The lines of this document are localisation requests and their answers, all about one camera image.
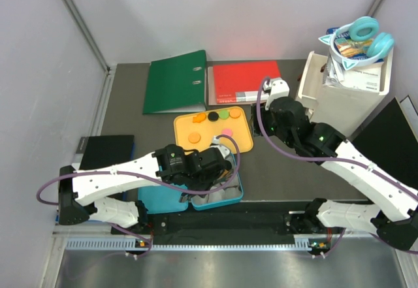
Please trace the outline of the yellow plastic tray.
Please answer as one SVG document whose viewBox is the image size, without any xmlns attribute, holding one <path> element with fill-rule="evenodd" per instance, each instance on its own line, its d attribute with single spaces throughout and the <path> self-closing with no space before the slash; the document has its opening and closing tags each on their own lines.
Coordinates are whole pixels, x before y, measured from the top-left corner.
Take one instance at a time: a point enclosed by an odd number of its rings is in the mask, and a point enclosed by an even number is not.
<svg viewBox="0 0 418 288">
<path fill-rule="evenodd" d="M 230 110 L 232 108 L 239 108 L 242 111 L 238 119 L 232 119 L 230 116 L 226 120 L 209 121 L 209 112 L 219 112 L 220 110 Z M 221 108 L 217 110 L 209 110 L 204 112 L 206 119 L 202 123 L 193 123 L 192 119 L 196 114 L 185 114 L 174 119 L 174 136 L 176 144 L 186 150 L 196 149 L 199 151 L 205 150 L 212 143 L 213 138 L 222 135 L 221 131 L 224 128 L 233 130 L 231 138 L 234 139 L 238 146 L 238 151 L 241 153 L 248 152 L 253 148 L 253 139 L 249 129 L 248 121 L 244 110 L 239 106 L 232 106 Z M 192 132 L 198 132 L 201 135 L 201 140 L 192 144 L 188 141 L 188 135 Z"/>
</svg>

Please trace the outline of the teal tin lid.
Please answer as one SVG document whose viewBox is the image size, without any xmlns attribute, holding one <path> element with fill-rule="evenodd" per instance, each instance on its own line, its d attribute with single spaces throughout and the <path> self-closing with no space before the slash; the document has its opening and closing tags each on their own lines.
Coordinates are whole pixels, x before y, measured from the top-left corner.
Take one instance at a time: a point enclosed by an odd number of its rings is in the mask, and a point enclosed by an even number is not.
<svg viewBox="0 0 418 288">
<path fill-rule="evenodd" d="M 182 192 L 165 186 L 148 186 L 138 190 L 140 200 L 148 214 L 169 214 L 185 211 L 189 203 L 182 200 Z"/>
</svg>

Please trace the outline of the metal kitchen tongs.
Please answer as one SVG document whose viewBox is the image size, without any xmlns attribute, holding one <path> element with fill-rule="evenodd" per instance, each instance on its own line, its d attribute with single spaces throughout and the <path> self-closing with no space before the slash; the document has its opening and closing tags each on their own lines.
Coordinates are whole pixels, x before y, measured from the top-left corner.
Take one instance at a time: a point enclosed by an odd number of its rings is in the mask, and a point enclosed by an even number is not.
<svg viewBox="0 0 418 288">
<path fill-rule="evenodd" d="M 212 191 L 214 189 L 217 189 L 221 187 L 223 184 L 225 184 L 229 178 L 232 176 L 233 171 L 230 170 L 228 172 L 225 172 L 221 175 L 221 178 L 216 180 L 212 185 L 209 186 L 207 191 Z M 239 197 L 241 195 L 240 190 L 240 179 L 239 175 L 237 174 L 233 181 L 226 187 L 224 187 L 222 190 L 216 191 L 215 193 L 209 193 L 206 195 L 186 195 L 185 193 L 182 193 L 180 196 L 180 202 L 192 202 L 195 205 L 204 205 L 214 202 L 220 202 L 220 201 L 226 201 L 229 199 L 233 199 L 236 197 Z"/>
</svg>

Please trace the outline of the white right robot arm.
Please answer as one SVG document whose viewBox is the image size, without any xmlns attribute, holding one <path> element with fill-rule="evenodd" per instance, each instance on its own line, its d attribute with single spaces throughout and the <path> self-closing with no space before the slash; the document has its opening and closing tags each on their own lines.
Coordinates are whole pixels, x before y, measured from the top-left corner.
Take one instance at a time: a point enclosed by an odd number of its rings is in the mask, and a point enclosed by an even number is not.
<svg viewBox="0 0 418 288">
<path fill-rule="evenodd" d="M 360 191 L 368 204 L 316 198 L 303 214 L 289 220 L 297 232 L 319 233 L 325 228 L 370 233 L 392 248 L 414 254 L 417 243 L 417 190 L 393 178 L 367 159 L 339 131 L 327 123 L 313 123 L 300 102 L 289 96 L 280 78 L 265 78 L 251 107 L 253 132 L 267 142 L 278 138 L 294 152 L 277 145 L 282 155 L 315 163 Z"/>
</svg>

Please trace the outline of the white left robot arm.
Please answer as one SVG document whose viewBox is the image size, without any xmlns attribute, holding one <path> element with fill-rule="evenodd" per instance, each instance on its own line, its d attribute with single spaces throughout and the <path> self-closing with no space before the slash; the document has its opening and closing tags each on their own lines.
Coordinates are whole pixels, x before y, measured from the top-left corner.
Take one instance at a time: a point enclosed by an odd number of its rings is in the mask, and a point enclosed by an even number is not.
<svg viewBox="0 0 418 288">
<path fill-rule="evenodd" d="M 145 206 L 139 201 L 114 199 L 115 194 L 165 185 L 185 195 L 200 195 L 232 170 L 230 149 L 213 143 L 201 152 L 169 144 L 126 163 L 72 171 L 59 181 L 58 222 L 102 221 L 142 233 L 148 226 Z"/>
</svg>

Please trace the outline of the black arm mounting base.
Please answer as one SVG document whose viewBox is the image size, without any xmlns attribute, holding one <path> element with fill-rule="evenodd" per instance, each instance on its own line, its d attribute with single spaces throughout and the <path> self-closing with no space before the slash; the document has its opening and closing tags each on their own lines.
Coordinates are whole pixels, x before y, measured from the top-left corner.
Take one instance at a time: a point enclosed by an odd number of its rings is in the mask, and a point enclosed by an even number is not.
<svg viewBox="0 0 418 288">
<path fill-rule="evenodd" d="M 198 211 L 191 205 L 181 212 L 148 214 L 144 231 L 154 235 L 182 231 L 268 231 L 274 234 L 327 234 L 339 227 L 324 227 L 304 217 L 306 201 L 239 202 Z"/>
</svg>

